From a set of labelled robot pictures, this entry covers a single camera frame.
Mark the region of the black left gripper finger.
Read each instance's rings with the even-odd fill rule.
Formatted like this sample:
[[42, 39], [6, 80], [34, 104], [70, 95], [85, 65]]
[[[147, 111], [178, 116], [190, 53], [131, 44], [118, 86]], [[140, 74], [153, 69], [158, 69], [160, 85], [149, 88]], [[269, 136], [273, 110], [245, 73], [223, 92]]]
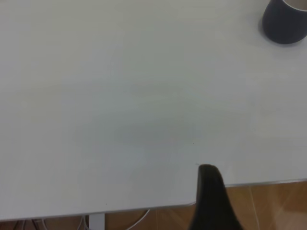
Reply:
[[218, 168], [202, 164], [198, 168], [195, 211], [190, 230], [241, 230]]

